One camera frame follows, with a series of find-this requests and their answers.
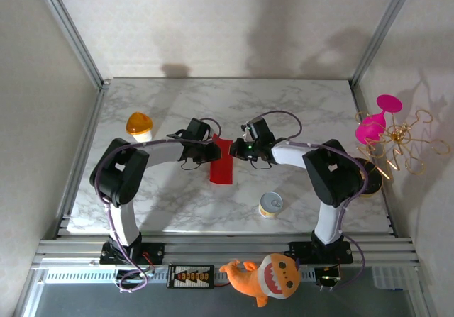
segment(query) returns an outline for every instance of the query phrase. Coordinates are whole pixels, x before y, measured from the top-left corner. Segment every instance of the marble table surface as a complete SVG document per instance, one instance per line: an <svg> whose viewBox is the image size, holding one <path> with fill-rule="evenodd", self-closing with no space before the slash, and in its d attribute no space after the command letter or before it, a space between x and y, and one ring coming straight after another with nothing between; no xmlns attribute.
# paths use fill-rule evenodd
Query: marble table surface
<svg viewBox="0 0 454 317"><path fill-rule="evenodd" d="M323 143L338 139L351 155L356 152L355 105L347 81L251 79L114 79L99 124L67 231L108 233L102 203L89 184L89 175L114 138L133 142L126 121L135 111L153 119L154 138L186 128L192 117L213 117L222 137L242 136L240 125L272 109L300 117L302 135L295 141ZM286 115L266 116L276 138L293 134L298 126ZM294 233L311 232L320 201L304 169L277 165L256 170L234 159L233 185L209 182L209 164L184 171L171 162L146 170L134 199L135 217L143 232ZM260 197L275 191L284 201L276 219L258 213ZM349 232L387 233L387 212L381 194L357 199L344 221Z"/></svg>

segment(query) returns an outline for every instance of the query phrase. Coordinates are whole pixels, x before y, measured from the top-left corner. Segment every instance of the purple cable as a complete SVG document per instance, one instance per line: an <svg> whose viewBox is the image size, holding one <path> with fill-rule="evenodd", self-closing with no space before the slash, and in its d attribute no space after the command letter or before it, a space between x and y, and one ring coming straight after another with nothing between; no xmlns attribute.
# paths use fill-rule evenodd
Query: purple cable
<svg viewBox="0 0 454 317"><path fill-rule="evenodd" d="M346 281L344 284L342 285L339 285L338 287L335 287L336 289L340 289L342 287L346 287L350 284L352 284L354 281L356 281L359 277L361 277L361 275L363 274L364 272L364 268L365 268L365 257L364 257L364 252L361 250L361 247L358 245L358 243L356 241L354 241L351 237L349 237L348 235L344 234L342 232L342 222L343 222L343 218L344 218L344 215L345 215L345 211L348 207L348 205L350 204L350 202L352 202L353 200L355 200L356 198L358 198L362 193L364 193L364 191L366 190L367 188L367 185L369 183L369 176L367 174L367 171L366 169L364 168L364 166L358 161L356 160L354 157L351 157L349 154L345 153L345 152L342 152L340 150L337 150L335 148L332 148L328 145L318 145L318 144L312 144L312 143L299 143L299 142L292 142L292 141L289 141L289 145L295 145L297 147L307 147L307 148L323 148L323 149L326 149L326 150L329 150L330 152L334 152L335 154L338 154L342 157L345 157L347 159L349 159L351 162L353 162L359 169L360 171L364 174L364 180L362 182L362 187L360 189L360 191L358 193L356 193L355 195L353 195L352 197L350 197L344 204L343 204L343 209L342 211L340 212L340 215L339 215L339 220L338 220L338 225L337 225L337 229L342 233L342 235L349 239L349 241L354 244L354 246L356 246L356 248L358 249L359 253L360 253L360 256L361 256L361 268L360 268L360 271L350 280Z"/></svg>
<svg viewBox="0 0 454 317"><path fill-rule="evenodd" d="M290 115L291 117L293 117L295 120L297 120L298 122L298 125L299 125L299 130L298 130L298 133L292 135L292 136L289 136L287 139L290 140L291 138L296 138L298 136L301 135L302 131L303 131L303 123L301 123L301 120L298 118L298 116L296 116L294 113L291 113L290 111L285 111L285 110L271 110L271 111L267 111L266 113L261 113L259 116L257 117L254 117L252 120L255 120L256 118L259 118L259 117L263 117L263 116L266 116L266 115L269 115L271 113L285 113L287 115Z"/></svg>
<svg viewBox="0 0 454 317"><path fill-rule="evenodd" d="M214 140L207 140L207 141L194 141L194 140L185 140L185 139L179 139L179 140L156 140L156 141L149 141L149 142L146 142L146 143L134 143L132 145L122 145L121 147L118 147L114 150L112 150L112 152L110 152L102 161L101 163L99 164L99 167L98 167L98 171L96 172L96 175L94 177L94 191L96 192L96 195L101 199L102 203L104 204L105 206L105 209L106 209L106 212L107 212L107 220L109 221L109 227L111 229L111 232L113 234L113 238L115 239L118 247L120 248L120 252L121 254L123 255L124 259L129 262L131 265L133 265L135 267L135 269L127 272L124 276L122 276L122 278L120 279L120 282L118 283L118 286L120 287L120 292L123 292L123 291L127 291L129 293L132 293L132 292L135 292L137 290L140 290L142 289L143 287L145 287L147 284L148 284L148 276L146 274L146 271L148 271L148 269L146 269L145 271L139 266L137 265L129 256L128 256L128 253L126 252L124 246L121 244L121 241L120 241L120 237L118 236L118 233L116 232L116 229L115 229L115 224L114 224L114 220L112 218L112 212L111 212L111 203L109 201L107 201L101 194L101 192L99 191L99 185L100 185L100 179L101 179L101 169L104 168L104 166L106 165L106 163L112 158L114 157L114 155L118 154L119 152L122 152L124 150L127 150L127 149L131 149L131 148L143 148L143 147L147 147L149 145L158 145L160 143L181 143L181 142L191 142L191 143L198 143L198 144L201 144L201 145L208 145L209 143L212 143L214 141L216 141L220 136L221 136L221 133L222 133L222 130L221 130L221 126L219 125L219 123L212 119L212 118L203 118L202 120L206 120L206 121L213 121L219 128L219 132L218 132L218 136L216 139ZM144 280L141 284L139 284L138 286L136 287L133 287L132 289L124 289L123 288L123 282L126 278L128 278L129 276L131 276L132 274L137 274L137 273L140 273Z"/></svg>

